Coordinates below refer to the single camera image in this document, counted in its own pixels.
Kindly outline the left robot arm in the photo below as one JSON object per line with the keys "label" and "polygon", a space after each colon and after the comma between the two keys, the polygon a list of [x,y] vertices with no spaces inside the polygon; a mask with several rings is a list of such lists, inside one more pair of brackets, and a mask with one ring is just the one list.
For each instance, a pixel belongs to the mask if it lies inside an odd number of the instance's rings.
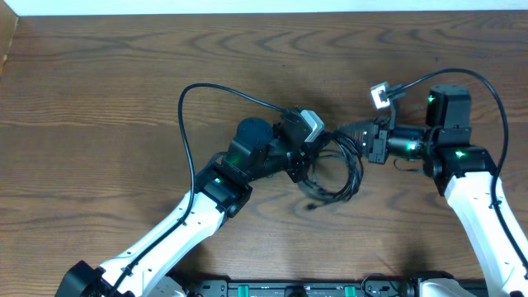
{"label": "left robot arm", "polygon": [[270,125],[247,118],[227,152],[194,175],[179,205],[138,242],[97,268],[80,261],[64,275],[58,296],[149,296],[198,243],[216,233],[248,202],[251,182],[287,172],[305,173],[324,130],[312,111],[287,111]]}

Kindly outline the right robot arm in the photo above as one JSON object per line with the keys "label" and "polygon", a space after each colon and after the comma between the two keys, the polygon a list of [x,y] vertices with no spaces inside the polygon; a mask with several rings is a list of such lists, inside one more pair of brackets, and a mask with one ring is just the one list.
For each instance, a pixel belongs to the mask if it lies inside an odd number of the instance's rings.
{"label": "right robot arm", "polygon": [[398,125],[398,98],[386,83],[372,87],[378,108],[389,116],[339,128],[357,140],[371,163],[388,156],[422,161],[448,206],[462,223],[478,258],[490,296],[527,294],[527,238],[509,207],[498,166],[487,149],[470,143],[471,97],[466,87],[435,85],[427,98],[426,124]]}

